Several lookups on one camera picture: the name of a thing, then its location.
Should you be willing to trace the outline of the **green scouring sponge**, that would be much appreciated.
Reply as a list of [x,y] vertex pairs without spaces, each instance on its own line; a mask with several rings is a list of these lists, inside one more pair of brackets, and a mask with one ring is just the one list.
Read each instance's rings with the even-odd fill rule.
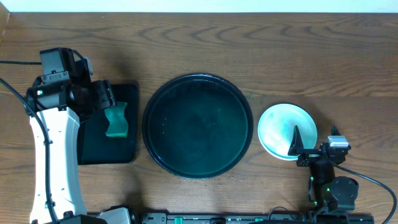
[[117,102],[116,106],[105,109],[104,113],[109,121],[105,135],[109,138],[125,138],[129,125],[125,118],[127,103]]

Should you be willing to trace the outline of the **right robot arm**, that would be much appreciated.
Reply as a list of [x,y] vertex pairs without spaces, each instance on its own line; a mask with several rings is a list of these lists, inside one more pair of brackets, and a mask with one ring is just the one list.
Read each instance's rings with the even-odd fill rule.
[[336,127],[332,127],[327,142],[321,143],[319,148],[305,148],[299,127],[294,127],[288,155],[297,156],[297,166],[310,169],[308,199],[315,204],[315,210],[308,216],[312,222],[315,222],[319,215],[354,210],[359,190],[358,182],[349,177],[335,175],[335,167],[345,161],[350,149],[349,142]]

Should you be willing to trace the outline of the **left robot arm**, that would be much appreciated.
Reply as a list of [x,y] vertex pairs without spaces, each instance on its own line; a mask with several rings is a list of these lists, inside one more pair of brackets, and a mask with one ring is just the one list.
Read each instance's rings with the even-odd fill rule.
[[127,132],[126,103],[109,81],[91,81],[88,58],[57,47],[40,52],[43,74],[27,89],[26,113],[35,139],[35,196],[31,223],[131,223],[129,209],[112,207],[89,215],[78,177],[78,130],[97,111],[110,122],[107,136]]

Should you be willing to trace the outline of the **mint green plate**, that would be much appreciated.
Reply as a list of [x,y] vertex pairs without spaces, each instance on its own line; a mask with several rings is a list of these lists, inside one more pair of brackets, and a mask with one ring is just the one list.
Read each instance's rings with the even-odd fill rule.
[[270,155],[284,161],[296,161],[296,156],[288,155],[294,127],[300,131],[304,148],[314,148],[318,137],[315,122],[304,109],[293,104],[281,103],[266,109],[259,119],[257,135]]

